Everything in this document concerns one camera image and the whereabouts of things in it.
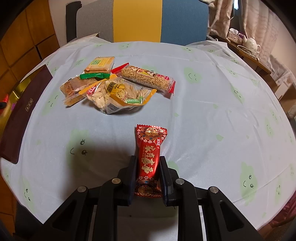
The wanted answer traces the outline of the red ornate candy packet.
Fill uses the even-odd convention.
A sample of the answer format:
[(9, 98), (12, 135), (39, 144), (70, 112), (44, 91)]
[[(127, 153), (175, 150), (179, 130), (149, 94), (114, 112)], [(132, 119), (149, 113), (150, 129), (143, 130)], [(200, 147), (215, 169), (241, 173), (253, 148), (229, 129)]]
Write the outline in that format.
[(161, 198), (161, 188), (157, 180), (160, 146), (168, 131), (160, 126), (137, 125), (138, 177), (135, 194), (139, 197)]

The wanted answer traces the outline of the beige patterned curtain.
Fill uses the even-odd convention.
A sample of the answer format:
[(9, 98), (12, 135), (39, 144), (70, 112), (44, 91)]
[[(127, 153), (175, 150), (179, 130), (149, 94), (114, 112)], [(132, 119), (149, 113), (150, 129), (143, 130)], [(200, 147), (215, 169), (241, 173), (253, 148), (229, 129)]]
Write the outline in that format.
[[(228, 40), (233, 1), (203, 1), (209, 7), (209, 35)], [(239, 1), (240, 30), (246, 37), (252, 37), (261, 46), (259, 59), (268, 63), (280, 29), (280, 18), (262, 1)]]

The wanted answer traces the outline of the sesame stick squirrel packet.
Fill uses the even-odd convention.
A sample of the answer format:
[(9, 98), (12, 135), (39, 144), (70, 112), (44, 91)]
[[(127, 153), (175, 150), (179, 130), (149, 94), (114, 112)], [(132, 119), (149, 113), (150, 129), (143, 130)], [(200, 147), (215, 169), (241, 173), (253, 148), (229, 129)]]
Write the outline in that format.
[(111, 73), (163, 93), (173, 94), (175, 91), (176, 82), (173, 78), (130, 65), (129, 63), (112, 69)]

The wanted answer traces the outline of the grey yellow blue chair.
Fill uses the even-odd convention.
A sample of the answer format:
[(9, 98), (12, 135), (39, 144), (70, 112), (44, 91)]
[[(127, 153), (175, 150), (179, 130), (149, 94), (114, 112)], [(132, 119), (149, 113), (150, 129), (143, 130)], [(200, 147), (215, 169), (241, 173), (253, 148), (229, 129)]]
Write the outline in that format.
[(208, 18), (201, 1), (94, 1), (77, 11), (76, 34), (185, 46), (206, 40)]

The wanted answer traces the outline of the round woven tray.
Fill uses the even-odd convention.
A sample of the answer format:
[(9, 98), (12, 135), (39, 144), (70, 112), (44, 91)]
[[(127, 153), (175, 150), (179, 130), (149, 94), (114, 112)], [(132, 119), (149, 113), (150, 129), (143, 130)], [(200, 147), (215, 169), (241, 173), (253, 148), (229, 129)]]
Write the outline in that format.
[(248, 48), (245, 47), (245, 46), (237, 45), (237, 48), (238, 48), (240, 51), (244, 52), (245, 54), (251, 56), (251, 57), (254, 58), (254, 59), (257, 59), (257, 58), (258, 58), (257, 55), (256, 55), (253, 51), (251, 51), (250, 49), (248, 49)]

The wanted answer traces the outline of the patterned tissue box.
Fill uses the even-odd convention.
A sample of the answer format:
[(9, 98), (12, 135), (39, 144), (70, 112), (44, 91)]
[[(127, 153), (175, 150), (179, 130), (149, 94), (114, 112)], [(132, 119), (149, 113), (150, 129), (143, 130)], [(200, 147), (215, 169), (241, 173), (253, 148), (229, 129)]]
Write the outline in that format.
[(242, 45), (244, 37), (245, 36), (242, 33), (240, 33), (238, 30), (236, 30), (234, 28), (230, 28), (228, 30), (227, 39), (236, 45)]

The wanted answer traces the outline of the orange peanut snack bag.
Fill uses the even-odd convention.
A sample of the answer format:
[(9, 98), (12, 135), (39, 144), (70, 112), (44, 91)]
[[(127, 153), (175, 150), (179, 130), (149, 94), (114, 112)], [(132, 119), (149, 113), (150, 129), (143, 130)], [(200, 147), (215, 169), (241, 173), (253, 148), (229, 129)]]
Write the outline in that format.
[(99, 80), (79, 91), (104, 114), (130, 110), (146, 105), (156, 89), (132, 83), (112, 75), (109, 79)]

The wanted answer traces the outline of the cardboard box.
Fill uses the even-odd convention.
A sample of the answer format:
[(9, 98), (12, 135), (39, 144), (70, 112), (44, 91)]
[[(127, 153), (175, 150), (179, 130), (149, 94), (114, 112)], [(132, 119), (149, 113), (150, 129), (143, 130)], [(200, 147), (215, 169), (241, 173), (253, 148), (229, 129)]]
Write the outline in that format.
[(295, 75), (273, 55), (269, 56), (268, 66), (271, 70), (271, 78), (277, 86), (274, 94), (285, 113), (293, 118), (295, 116)]

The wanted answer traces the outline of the white teapot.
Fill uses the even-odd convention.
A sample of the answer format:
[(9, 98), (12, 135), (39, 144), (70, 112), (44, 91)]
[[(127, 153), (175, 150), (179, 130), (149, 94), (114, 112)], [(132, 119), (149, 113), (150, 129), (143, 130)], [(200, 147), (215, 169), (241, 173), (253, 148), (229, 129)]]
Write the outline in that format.
[(261, 46), (257, 44), (254, 38), (243, 37), (243, 46), (256, 54), (261, 52)]

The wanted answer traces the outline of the yellow green cracker packet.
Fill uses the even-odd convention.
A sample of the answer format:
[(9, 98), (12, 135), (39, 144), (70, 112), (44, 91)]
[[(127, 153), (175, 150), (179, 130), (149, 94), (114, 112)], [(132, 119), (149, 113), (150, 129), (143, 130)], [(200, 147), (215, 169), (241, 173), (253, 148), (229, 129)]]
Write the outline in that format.
[(105, 79), (110, 77), (112, 67), (114, 65), (115, 57), (96, 57), (84, 69), (79, 76), (80, 79), (99, 78)]

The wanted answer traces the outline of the bright red snack packet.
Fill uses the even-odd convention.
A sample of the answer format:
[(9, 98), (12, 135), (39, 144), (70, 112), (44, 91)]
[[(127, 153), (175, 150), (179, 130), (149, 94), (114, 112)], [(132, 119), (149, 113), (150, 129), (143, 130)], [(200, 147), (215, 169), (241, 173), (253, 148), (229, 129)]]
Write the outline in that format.
[(0, 100), (0, 110), (3, 110), (6, 108), (9, 100), (9, 95), (6, 94), (1, 100)]

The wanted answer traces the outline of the gold tin box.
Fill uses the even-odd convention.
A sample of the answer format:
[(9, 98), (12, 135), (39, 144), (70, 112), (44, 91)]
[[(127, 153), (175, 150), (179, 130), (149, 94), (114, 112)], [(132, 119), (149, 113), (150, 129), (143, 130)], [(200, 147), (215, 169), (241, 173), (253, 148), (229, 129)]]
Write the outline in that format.
[(48, 67), (43, 65), (21, 82), (25, 88), (11, 109), (1, 137), (1, 157), (12, 164), (17, 164), (19, 161), (22, 140), (29, 119), (52, 78)]

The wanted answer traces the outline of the pink quilted jacket sleeve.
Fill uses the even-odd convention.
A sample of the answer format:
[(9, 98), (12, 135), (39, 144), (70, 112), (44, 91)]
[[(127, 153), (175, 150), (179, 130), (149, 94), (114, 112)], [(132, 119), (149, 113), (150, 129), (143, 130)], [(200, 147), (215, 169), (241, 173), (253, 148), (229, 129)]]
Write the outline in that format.
[(269, 223), (272, 228), (284, 225), (295, 218), (295, 199), (290, 199)]

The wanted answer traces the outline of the pale blue smiley tablecloth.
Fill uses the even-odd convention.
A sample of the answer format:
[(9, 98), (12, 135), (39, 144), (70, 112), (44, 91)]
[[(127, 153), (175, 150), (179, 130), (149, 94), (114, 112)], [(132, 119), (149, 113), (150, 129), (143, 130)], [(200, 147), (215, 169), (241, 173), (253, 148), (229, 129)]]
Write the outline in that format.
[[(63, 104), (60, 86), (97, 56), (174, 78), (174, 94), (106, 115), (88, 100)], [(1, 159), (16, 198), (45, 221), (79, 185), (99, 186), (135, 152), (138, 124), (162, 126), (161, 154), (195, 186), (217, 186), (255, 226), (295, 192), (295, 136), (267, 83), (222, 43), (178, 46), (83, 38), (44, 61), (52, 80), (25, 131), (20, 159)]]

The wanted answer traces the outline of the wooden side table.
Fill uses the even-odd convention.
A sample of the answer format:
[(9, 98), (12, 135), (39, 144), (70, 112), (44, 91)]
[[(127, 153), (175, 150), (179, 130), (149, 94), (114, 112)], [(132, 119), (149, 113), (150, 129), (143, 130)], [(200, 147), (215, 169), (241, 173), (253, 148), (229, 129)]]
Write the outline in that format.
[(243, 61), (245, 61), (253, 70), (255, 70), (260, 76), (270, 75), (270, 69), (264, 65), (258, 58), (252, 57), (250, 54), (245, 53), (237, 47), (233, 42), (228, 42), (227, 40), (219, 37), (213, 36), (214, 39), (219, 40), (220, 42), (227, 43), (227, 46), (232, 50), (236, 55), (238, 55)]

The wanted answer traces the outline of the clear brown pastry packet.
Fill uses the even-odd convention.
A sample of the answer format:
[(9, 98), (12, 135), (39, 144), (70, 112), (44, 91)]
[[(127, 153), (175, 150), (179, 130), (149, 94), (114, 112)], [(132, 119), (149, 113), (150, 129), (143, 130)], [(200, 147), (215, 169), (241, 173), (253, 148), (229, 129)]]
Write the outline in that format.
[(93, 83), (97, 82), (96, 78), (81, 79), (80, 77), (74, 77), (66, 81), (60, 86), (60, 90), (65, 96), (63, 103), (66, 106), (73, 106), (80, 102), (85, 97), (79, 94), (80, 90), (89, 87)]

